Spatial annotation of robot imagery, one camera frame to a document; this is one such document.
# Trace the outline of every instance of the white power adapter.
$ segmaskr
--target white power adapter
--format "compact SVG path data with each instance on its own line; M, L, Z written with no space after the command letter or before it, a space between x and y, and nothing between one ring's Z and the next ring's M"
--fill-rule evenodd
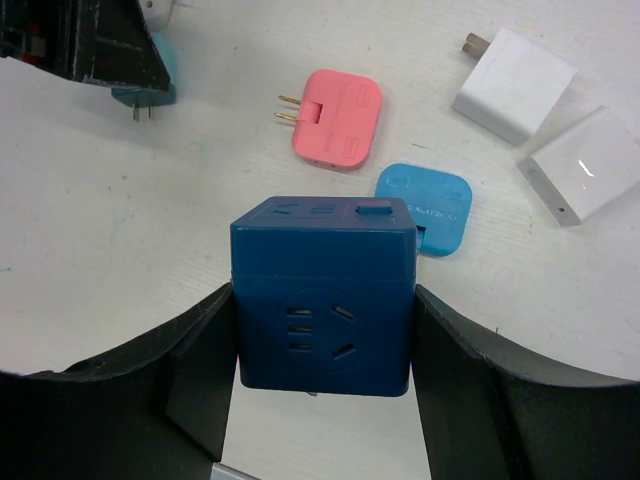
M640 183L640 146L600 107L518 168L560 225L579 225Z
M492 43L469 34L463 51L479 60L453 109L514 145L531 138L577 70L511 30Z
M173 0L138 0L147 27L151 32L162 30L169 23Z

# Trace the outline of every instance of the black object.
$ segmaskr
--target black object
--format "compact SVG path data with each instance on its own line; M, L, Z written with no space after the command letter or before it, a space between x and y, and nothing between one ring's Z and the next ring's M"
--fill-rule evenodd
M640 384L538 355L421 286L415 328L434 480L640 478Z
M0 57L74 82L169 90L138 0L0 0Z
M62 373L0 372L0 478L208 479L237 344L231 288Z
M414 323L433 480L640 478L640 384L531 352L421 286ZM236 352L226 285L66 372L0 372L0 478L208 480Z

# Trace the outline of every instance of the blue plug adapter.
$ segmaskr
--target blue plug adapter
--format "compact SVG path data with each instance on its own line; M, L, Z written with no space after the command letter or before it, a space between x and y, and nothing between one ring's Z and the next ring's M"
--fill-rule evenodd
M153 43L160 54L160 58L164 62L164 66L167 69L167 73L171 78L171 84L169 85L168 92L154 92L149 90L142 90L139 88L112 88L111 96L118 100L120 103L127 107L133 108L133 119L135 121L140 120L139 109L148 108L149 118L151 118L151 109L153 107L162 107L164 105L173 105L177 101L177 69L176 59L171 44L165 40L165 38L158 34L151 34Z
M473 198L463 178L396 163L380 174L375 196L406 202L418 227L420 253L443 257L460 247Z
M397 198L274 197L235 221L242 383L403 395L416 255Z

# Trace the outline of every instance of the table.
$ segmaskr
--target table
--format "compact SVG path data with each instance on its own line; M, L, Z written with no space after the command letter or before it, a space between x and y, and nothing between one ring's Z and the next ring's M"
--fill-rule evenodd
M506 26L578 67L513 147L451 110L467 33ZM388 165L464 177L454 255L419 281L528 348L640 380L640 191L562 229L516 162L597 106L640 135L633 0L181 0L164 31L180 100L134 123L108 90L0 61L0 367L62 370L159 325L230 277L229 223L272 195L370 195ZM316 69L369 76L385 103L371 157L339 173L296 158L278 94ZM245 389L224 462L265 480L428 478L413 389L400 399Z

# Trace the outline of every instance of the blue power strip cube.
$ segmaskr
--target blue power strip cube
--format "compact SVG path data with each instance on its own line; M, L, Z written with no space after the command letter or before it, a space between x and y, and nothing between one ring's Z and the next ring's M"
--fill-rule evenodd
M231 225L242 383L400 396L416 226L397 198L274 197Z

